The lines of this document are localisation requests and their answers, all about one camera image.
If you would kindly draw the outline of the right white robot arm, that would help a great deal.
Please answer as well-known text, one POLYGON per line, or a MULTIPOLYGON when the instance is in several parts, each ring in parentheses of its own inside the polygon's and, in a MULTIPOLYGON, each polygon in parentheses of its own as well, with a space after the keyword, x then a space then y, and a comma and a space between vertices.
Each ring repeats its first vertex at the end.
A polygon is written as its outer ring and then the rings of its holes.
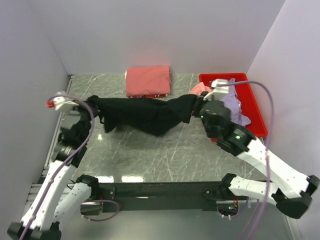
POLYGON ((231 111, 221 100, 209 99, 208 92, 196 98, 192 115, 201 119, 206 135, 215 139, 217 146, 250 164, 267 178, 263 182, 228 173, 217 190, 222 199, 249 197, 275 205, 281 213, 293 219, 304 215, 320 185, 318 177, 307 176, 277 157, 246 127, 232 122, 231 111))

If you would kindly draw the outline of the black t shirt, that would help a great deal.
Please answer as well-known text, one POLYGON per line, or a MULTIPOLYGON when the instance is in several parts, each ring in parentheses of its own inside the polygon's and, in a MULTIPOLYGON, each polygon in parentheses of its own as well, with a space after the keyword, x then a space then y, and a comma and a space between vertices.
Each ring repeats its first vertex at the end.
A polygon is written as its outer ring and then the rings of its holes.
POLYGON ((86 102, 97 110, 106 133, 117 126, 129 126, 161 137, 180 123, 189 123, 197 96, 185 94, 167 101, 155 98, 89 97, 86 102))

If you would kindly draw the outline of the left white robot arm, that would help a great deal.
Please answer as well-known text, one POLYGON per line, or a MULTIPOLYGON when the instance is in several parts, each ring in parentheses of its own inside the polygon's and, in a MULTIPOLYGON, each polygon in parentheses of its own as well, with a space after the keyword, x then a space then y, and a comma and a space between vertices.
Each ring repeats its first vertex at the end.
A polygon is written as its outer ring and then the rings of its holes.
POLYGON ((7 234, 12 240, 59 240, 63 227, 81 204, 100 197, 99 180, 88 175, 79 177, 71 191, 62 197, 86 153, 95 118, 86 103, 71 103, 66 113, 56 155, 40 190, 20 222, 12 222, 8 227, 7 234))

